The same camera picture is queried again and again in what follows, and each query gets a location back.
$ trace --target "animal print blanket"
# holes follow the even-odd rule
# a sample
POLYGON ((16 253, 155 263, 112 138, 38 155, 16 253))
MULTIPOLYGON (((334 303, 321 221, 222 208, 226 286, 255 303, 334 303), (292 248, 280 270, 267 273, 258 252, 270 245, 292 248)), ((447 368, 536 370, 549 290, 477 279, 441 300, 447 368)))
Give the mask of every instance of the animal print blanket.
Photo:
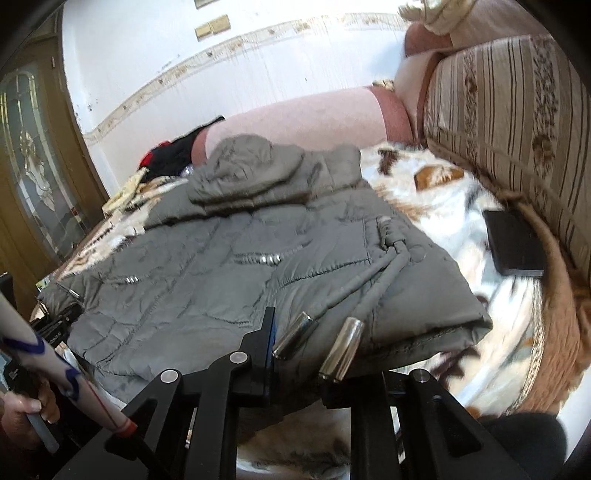
MULTIPOLYGON (((495 270, 482 211, 502 209, 501 204, 470 173, 429 150, 408 150, 386 142, 362 150, 361 168, 380 196, 456 260, 474 294, 487 305, 494 325, 473 348, 438 353, 397 371, 429 370, 475 417, 514 410, 527 395, 539 366, 541 352, 534 345, 541 344, 542 294, 539 280, 501 277, 495 270)), ((138 186, 128 206, 115 211, 61 275, 89 268, 126 239, 142 234, 159 195, 183 181, 167 179, 151 188, 138 186), (153 193, 144 202, 147 191, 153 193)), ((392 416, 398 428, 394 409, 392 416)), ((241 445, 238 468, 288 478, 346 478, 349 452, 349 412, 329 411, 316 403, 241 445)))

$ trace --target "gray puffer jacket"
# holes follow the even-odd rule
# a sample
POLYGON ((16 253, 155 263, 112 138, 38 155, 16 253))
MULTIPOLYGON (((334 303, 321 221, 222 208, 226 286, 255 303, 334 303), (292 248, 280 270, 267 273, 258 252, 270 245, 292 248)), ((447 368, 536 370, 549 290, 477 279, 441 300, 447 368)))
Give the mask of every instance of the gray puffer jacket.
MULTIPOLYGON (((316 312, 306 344, 278 362, 293 410, 314 399, 314 379, 353 311, 366 328, 352 375, 478 342, 491 321, 457 264, 362 180, 359 157, 353 147, 308 152, 255 136, 222 142, 153 208, 144 235, 61 280, 85 307, 69 346, 129 401, 167 368, 198 371, 236 349, 267 306, 277 308, 278 336, 303 310, 316 312), (381 268, 327 305, 406 250, 397 275, 381 268)), ((55 284, 41 300, 53 313, 73 301, 55 284)))

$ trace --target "wall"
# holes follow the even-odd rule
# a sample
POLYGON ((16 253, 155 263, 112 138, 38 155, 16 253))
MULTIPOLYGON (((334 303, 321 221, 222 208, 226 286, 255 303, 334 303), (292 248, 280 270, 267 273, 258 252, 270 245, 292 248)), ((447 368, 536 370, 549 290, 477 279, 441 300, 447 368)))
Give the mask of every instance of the wall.
POLYGON ((215 116, 392 77, 400 3, 68 0, 67 86, 107 191, 154 145, 215 116), (198 41, 195 27, 223 14, 232 29, 198 41))

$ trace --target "glass door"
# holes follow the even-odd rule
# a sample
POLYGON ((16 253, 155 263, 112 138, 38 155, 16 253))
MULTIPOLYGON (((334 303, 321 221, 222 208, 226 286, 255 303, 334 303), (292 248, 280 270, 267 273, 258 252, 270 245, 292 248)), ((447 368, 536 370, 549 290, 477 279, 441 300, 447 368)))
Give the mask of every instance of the glass door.
POLYGON ((71 255, 106 201, 59 68, 51 37, 25 46, 0 75, 0 266, 14 278, 24 316, 35 283, 71 255))

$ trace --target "stained glass door panel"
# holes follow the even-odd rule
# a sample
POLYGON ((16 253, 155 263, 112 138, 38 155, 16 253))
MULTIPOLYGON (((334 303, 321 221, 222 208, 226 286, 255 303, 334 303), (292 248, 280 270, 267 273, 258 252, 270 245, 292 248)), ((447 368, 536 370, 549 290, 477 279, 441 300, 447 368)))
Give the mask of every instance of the stained glass door panel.
POLYGON ((90 228, 63 176, 51 140, 36 62, 0 82, 0 148, 21 206, 44 248, 64 260, 90 228))

